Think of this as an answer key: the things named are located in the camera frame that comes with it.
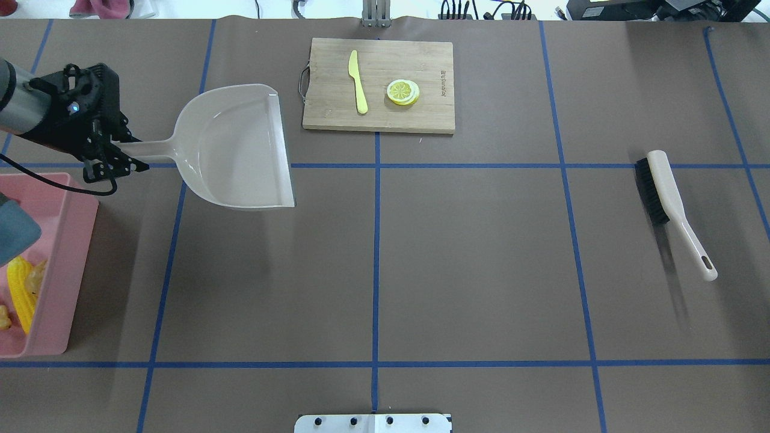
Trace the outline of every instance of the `plastic knife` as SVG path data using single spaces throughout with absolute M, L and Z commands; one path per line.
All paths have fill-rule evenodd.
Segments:
M 369 106 L 367 105 L 366 96 L 363 95 L 361 77 L 358 75 L 358 51 L 356 50 L 350 52 L 350 60 L 347 62 L 347 73 L 356 83 L 356 109 L 360 114 L 367 114 Z

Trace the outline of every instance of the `metal plate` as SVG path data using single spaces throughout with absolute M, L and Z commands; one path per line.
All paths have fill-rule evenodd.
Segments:
M 452 416 L 444 414 L 304 415 L 294 433 L 451 433 Z

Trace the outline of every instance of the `wooden cutting board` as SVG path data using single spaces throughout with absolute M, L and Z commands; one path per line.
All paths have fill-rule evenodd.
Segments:
M 358 67 L 369 112 L 356 111 L 356 90 L 347 74 L 350 52 Z M 411 106 L 385 94 L 395 79 L 420 87 Z M 313 38 L 305 129 L 454 134 L 454 56 L 451 42 Z

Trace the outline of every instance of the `dustpan handle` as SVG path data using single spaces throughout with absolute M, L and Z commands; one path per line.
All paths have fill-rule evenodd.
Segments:
M 140 159 L 174 159 L 173 148 L 168 140 L 115 143 L 128 156 Z

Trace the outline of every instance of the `pink tray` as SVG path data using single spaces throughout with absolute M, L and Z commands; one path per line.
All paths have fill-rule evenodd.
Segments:
M 67 173 L 43 176 L 79 186 Z M 48 259 L 29 335 L 24 335 L 18 322 L 5 266 L 0 267 L 0 304 L 8 306 L 13 323 L 11 329 L 0 331 L 0 358 L 61 354 L 69 342 L 99 201 L 94 196 L 46 185 L 25 174 L 0 175 L 0 191 L 18 201 L 40 225 L 40 239 L 22 257 L 33 264 Z

